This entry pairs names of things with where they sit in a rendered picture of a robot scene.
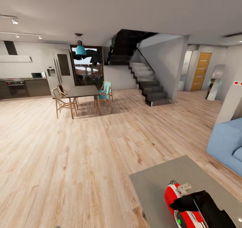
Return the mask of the radio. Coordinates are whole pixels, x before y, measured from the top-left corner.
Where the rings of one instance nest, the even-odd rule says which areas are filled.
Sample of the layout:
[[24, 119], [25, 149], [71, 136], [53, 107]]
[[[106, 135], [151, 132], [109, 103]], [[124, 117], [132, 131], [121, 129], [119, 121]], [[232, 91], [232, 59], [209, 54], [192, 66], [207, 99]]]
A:
[[174, 203], [175, 199], [180, 198], [180, 193], [177, 191], [178, 186], [180, 186], [179, 183], [173, 184], [173, 182], [170, 182], [164, 195], [166, 204], [171, 211], [178, 228], [207, 228], [199, 211], [185, 211], [180, 213], [178, 210], [174, 210], [170, 207], [170, 204]]

